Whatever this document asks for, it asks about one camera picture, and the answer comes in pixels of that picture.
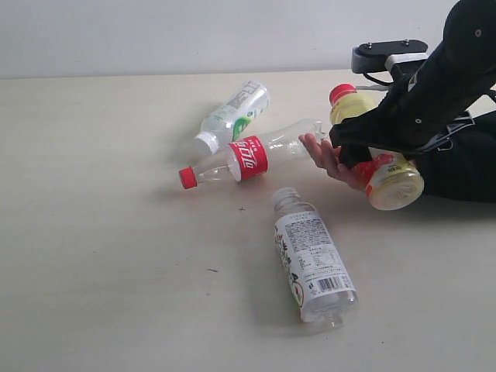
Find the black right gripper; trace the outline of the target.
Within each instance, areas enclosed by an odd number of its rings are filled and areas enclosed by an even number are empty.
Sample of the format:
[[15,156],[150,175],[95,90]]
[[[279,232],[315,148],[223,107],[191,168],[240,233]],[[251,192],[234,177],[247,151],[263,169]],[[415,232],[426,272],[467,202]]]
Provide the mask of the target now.
[[495,35],[445,38],[408,81],[375,110],[333,124],[329,132],[339,161],[349,169],[372,160],[374,145],[408,152],[426,145],[495,85]]

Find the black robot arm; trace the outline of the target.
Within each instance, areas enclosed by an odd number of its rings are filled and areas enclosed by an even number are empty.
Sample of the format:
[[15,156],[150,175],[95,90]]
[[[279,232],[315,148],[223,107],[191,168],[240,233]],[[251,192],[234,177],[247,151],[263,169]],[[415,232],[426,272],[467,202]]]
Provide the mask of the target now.
[[495,84],[495,3],[458,1],[431,54],[420,40],[363,43],[352,71],[387,71],[392,81],[376,108],[332,126],[329,136],[347,167],[369,161],[371,149],[416,157],[474,125],[468,108]]

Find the person's open hand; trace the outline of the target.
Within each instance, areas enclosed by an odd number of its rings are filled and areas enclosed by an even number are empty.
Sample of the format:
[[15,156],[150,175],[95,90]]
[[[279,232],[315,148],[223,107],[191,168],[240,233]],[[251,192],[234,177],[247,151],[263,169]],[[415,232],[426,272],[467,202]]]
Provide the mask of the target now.
[[333,148],[332,144],[326,139],[319,143],[311,133],[300,135],[298,139],[317,168],[323,169],[330,178],[343,182],[352,189],[364,192],[365,187],[360,175],[340,162],[339,148]]

